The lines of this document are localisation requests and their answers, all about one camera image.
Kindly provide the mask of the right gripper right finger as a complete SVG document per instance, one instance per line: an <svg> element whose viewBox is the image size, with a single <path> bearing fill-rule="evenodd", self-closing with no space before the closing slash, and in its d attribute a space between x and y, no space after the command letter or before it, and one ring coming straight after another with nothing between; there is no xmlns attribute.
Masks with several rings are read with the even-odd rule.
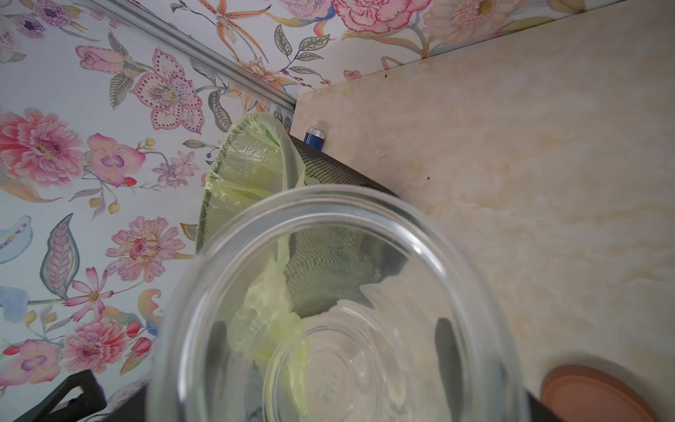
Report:
<svg viewBox="0 0 675 422"><path fill-rule="evenodd" d="M562 422L548 407L531 393L527 393L529 412L532 422Z"/></svg>

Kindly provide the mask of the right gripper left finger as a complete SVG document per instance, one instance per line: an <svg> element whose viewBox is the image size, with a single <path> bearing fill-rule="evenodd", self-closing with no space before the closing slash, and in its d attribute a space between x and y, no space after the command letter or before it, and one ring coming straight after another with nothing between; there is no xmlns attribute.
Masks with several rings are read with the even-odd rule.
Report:
<svg viewBox="0 0 675 422"><path fill-rule="evenodd" d="M105 422L145 422L147 386L125 387L114 394L116 401Z"/></svg>

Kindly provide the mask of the terracotta jar lid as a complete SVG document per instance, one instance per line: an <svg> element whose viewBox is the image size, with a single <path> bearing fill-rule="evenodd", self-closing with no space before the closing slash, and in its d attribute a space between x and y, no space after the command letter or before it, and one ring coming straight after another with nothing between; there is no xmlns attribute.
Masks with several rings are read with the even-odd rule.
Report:
<svg viewBox="0 0 675 422"><path fill-rule="evenodd" d="M563 421L659 421L652 406L627 383L599 369L556 367L544 377L540 399Z"/></svg>

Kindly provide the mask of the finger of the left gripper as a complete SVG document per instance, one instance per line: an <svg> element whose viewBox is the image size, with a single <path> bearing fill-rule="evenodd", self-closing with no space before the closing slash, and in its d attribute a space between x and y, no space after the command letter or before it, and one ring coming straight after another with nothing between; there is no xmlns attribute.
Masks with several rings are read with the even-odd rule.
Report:
<svg viewBox="0 0 675 422"><path fill-rule="evenodd" d="M15 422L79 421L107 407L104 389L91 370L68 376L35 407Z"/></svg>

